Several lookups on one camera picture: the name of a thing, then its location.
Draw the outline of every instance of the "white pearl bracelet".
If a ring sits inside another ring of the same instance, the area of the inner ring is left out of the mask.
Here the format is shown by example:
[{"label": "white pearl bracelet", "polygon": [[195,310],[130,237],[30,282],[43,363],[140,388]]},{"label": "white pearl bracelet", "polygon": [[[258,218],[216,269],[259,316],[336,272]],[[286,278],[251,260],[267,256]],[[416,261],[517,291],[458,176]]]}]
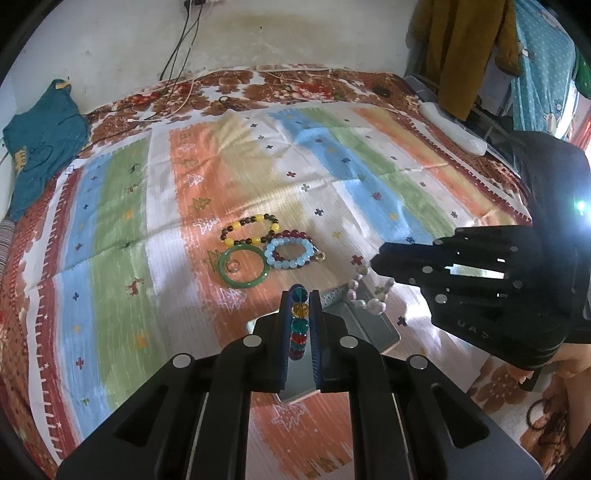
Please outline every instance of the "white pearl bracelet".
[{"label": "white pearl bracelet", "polygon": [[387,279],[384,289],[381,293],[378,293],[374,298],[369,301],[357,299],[357,288],[359,287],[359,281],[368,274],[369,269],[365,265],[359,265],[355,268],[355,276],[349,280],[347,286],[347,298],[351,303],[359,309],[367,310],[371,315],[381,315],[386,311],[386,299],[388,298],[388,292],[392,290],[394,286],[394,279]]}]

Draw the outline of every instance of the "white cable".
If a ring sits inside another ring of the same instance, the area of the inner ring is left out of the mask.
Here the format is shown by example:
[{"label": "white cable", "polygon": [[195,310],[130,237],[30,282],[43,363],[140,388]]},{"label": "white cable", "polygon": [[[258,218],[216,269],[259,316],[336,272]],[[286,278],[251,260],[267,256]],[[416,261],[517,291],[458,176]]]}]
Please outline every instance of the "white cable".
[{"label": "white cable", "polygon": [[189,98],[191,97],[191,94],[193,93],[193,86],[195,85],[195,81],[196,81],[196,80],[197,80],[197,79],[195,79],[195,80],[193,80],[193,81],[191,82],[191,89],[189,90],[189,94],[187,95],[187,98],[185,98],[185,101],[183,102],[183,104],[182,104],[180,107],[178,107],[178,108],[177,108],[177,109],[176,109],[174,112],[168,113],[168,114],[166,114],[166,115],[164,115],[164,116],[161,116],[160,118],[154,118],[153,120],[150,120],[150,119],[146,119],[146,120],[133,120],[133,119],[131,119],[131,118],[128,118],[128,119],[127,119],[127,121],[128,121],[128,122],[130,122],[130,123],[133,123],[133,122],[159,122],[160,120],[166,120],[167,118],[169,118],[169,117],[171,117],[171,116],[175,115],[175,114],[176,114],[178,111],[180,111],[180,109],[181,109],[181,108],[183,108],[183,107],[184,107],[184,106],[187,104],[187,102],[189,101]]}]

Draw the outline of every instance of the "green cloth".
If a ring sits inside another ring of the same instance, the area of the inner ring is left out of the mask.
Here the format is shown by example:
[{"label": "green cloth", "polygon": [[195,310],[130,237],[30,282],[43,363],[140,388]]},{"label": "green cloth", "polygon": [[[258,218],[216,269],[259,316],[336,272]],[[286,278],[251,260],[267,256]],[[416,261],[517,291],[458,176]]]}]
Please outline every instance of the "green cloth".
[{"label": "green cloth", "polygon": [[591,99],[591,67],[577,49],[577,75],[574,78],[577,90],[585,98]]}]

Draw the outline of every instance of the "green jade bangle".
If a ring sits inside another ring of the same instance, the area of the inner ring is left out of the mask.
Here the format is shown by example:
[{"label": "green jade bangle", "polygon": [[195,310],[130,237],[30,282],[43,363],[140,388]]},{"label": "green jade bangle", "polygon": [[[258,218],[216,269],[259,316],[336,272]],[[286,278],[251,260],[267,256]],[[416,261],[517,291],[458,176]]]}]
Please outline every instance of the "green jade bangle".
[{"label": "green jade bangle", "polygon": [[[247,281],[247,282],[239,282],[239,281],[232,280],[231,278],[228,278],[228,276],[226,275],[226,271],[225,271],[226,261],[228,260],[228,257],[230,255],[232,255],[234,252],[236,252],[238,250],[250,250],[251,252],[254,252],[259,257],[261,257],[262,264],[264,265],[264,267],[262,269],[261,274],[257,278],[255,278],[251,281]],[[250,245],[250,244],[240,244],[240,245],[234,245],[233,247],[228,248],[224,253],[222,253],[222,256],[217,261],[217,271],[220,272],[220,276],[222,277],[222,280],[224,282],[226,282],[228,285],[230,285],[231,287],[233,287],[233,288],[251,288],[251,287],[256,287],[259,283],[261,283],[263,280],[266,279],[266,277],[269,273],[269,264],[267,263],[267,259],[265,258],[265,254],[263,253],[263,251],[260,248],[255,247],[254,245]]]}]

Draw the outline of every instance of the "black wire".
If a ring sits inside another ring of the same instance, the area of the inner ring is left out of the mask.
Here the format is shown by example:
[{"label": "black wire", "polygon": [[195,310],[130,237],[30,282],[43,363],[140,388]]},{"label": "black wire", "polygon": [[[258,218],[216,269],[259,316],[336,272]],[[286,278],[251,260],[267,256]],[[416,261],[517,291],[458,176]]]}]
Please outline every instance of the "black wire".
[{"label": "black wire", "polygon": [[134,122],[132,122],[132,123],[135,123],[135,125],[133,125],[132,127],[129,127],[129,128],[128,128],[128,129],[126,129],[126,130],[123,130],[122,132],[117,132],[117,133],[115,133],[115,134],[112,134],[112,135],[107,135],[106,137],[99,138],[98,140],[95,140],[95,141],[94,141],[94,142],[92,142],[90,145],[88,145],[87,147],[84,147],[82,150],[80,150],[80,153],[82,153],[82,152],[84,152],[84,151],[88,150],[89,148],[93,147],[93,146],[94,146],[94,145],[96,145],[97,143],[100,143],[100,142],[102,142],[103,140],[108,140],[109,138],[116,137],[117,135],[121,135],[121,134],[124,134],[124,133],[127,133],[127,132],[130,132],[130,131],[132,131],[132,130],[133,130],[134,128],[136,128],[136,127],[137,127],[137,126],[138,126],[138,125],[139,125],[141,122],[145,122],[146,120],[149,120],[149,119],[151,119],[151,118],[155,117],[156,115],[159,115],[159,114],[160,114],[160,113],[161,113],[161,112],[162,112],[162,111],[163,111],[163,110],[166,108],[166,106],[168,105],[168,102],[170,101],[170,98],[171,98],[171,96],[172,96],[172,94],[173,94],[173,92],[174,92],[174,88],[177,86],[178,80],[179,80],[179,78],[181,78],[181,75],[182,75],[182,74],[183,74],[183,72],[184,72],[184,68],[185,68],[185,67],[186,67],[186,65],[187,65],[187,61],[189,60],[189,54],[191,53],[191,49],[193,48],[193,44],[195,43],[195,39],[197,38],[197,32],[199,32],[199,24],[200,24],[200,20],[201,20],[201,13],[203,12],[203,5],[204,5],[204,3],[202,3],[202,4],[201,4],[201,7],[199,8],[199,14],[197,15],[197,20],[195,20],[195,22],[193,23],[193,26],[195,26],[195,25],[196,25],[196,26],[197,26],[197,28],[195,29],[195,33],[194,33],[194,35],[193,35],[193,39],[191,40],[191,44],[189,45],[189,49],[187,50],[187,54],[185,55],[185,59],[184,59],[184,62],[183,62],[183,66],[181,67],[181,71],[180,71],[180,73],[178,74],[178,76],[177,76],[176,80],[174,81],[173,87],[170,89],[170,93],[168,94],[168,98],[166,99],[166,102],[164,103],[163,107],[162,107],[162,108],[161,108],[161,109],[160,109],[158,112],[156,112],[156,113],[154,113],[154,114],[150,115],[148,118],[145,118],[145,119],[143,119],[143,120],[141,120],[141,121],[134,121]]},{"label": "black wire", "polygon": [[187,29],[187,24],[189,23],[189,15],[191,13],[191,8],[190,8],[190,3],[188,5],[185,5],[185,6],[187,8],[187,16],[185,18],[185,24],[183,25],[183,31],[181,32],[181,37],[178,39],[177,46],[174,48],[173,52],[170,54],[170,57],[168,58],[168,61],[166,62],[166,65],[162,69],[162,73],[160,74],[160,81],[161,82],[162,82],[162,79],[164,78],[164,74],[166,73],[166,69],[168,68],[168,65],[170,64],[170,60],[172,60],[173,59],[173,56],[174,56],[174,62],[173,62],[173,66],[170,67],[170,77],[168,78],[168,81],[170,81],[170,79],[172,78],[172,76],[173,76],[173,70],[174,70],[174,63],[177,61],[178,51],[180,50],[181,44],[183,43],[183,40],[185,39],[185,36],[186,36],[185,35],[185,31]]}]

